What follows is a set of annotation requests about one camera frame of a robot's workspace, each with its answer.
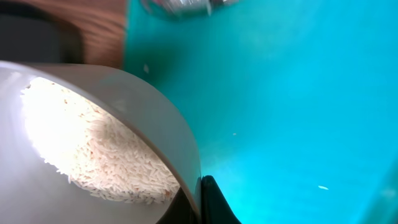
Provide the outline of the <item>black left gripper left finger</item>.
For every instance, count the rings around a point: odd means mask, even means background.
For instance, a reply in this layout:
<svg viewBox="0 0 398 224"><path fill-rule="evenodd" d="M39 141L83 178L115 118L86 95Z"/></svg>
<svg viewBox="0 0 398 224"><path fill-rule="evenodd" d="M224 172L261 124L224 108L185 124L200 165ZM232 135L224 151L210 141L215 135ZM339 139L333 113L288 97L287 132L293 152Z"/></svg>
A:
<svg viewBox="0 0 398 224"><path fill-rule="evenodd" d="M198 224L197 216L181 188L156 224Z"/></svg>

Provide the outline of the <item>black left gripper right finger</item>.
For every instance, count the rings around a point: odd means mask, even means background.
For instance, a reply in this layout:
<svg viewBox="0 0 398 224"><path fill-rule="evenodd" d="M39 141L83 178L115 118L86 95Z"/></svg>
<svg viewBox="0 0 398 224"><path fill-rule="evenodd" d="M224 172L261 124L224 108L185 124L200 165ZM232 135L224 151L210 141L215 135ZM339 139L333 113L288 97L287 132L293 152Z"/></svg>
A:
<svg viewBox="0 0 398 224"><path fill-rule="evenodd" d="M201 180L201 206L204 224L241 224L211 175L206 175Z"/></svg>

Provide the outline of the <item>white rice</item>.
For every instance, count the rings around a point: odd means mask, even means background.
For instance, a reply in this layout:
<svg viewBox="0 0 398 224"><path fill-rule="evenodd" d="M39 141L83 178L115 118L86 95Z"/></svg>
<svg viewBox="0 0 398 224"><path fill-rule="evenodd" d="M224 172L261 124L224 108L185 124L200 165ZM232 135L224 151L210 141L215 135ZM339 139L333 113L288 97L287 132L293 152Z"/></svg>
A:
<svg viewBox="0 0 398 224"><path fill-rule="evenodd" d="M180 185L150 147L113 115L64 86L35 78L21 91L28 138L70 183L104 200L165 203Z"/></svg>

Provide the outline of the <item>grey bowl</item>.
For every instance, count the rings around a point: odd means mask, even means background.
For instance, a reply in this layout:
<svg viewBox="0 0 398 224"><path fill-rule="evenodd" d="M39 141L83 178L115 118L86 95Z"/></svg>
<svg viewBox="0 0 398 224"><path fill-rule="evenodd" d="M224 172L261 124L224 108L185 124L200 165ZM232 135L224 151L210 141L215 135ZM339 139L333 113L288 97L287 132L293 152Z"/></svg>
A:
<svg viewBox="0 0 398 224"><path fill-rule="evenodd" d="M19 96L36 77L83 95L131 128L176 177L200 222L197 144L183 116L161 92L130 73L110 67L3 61L2 223L157 223L171 204L142 205L92 197L44 163L27 138Z"/></svg>

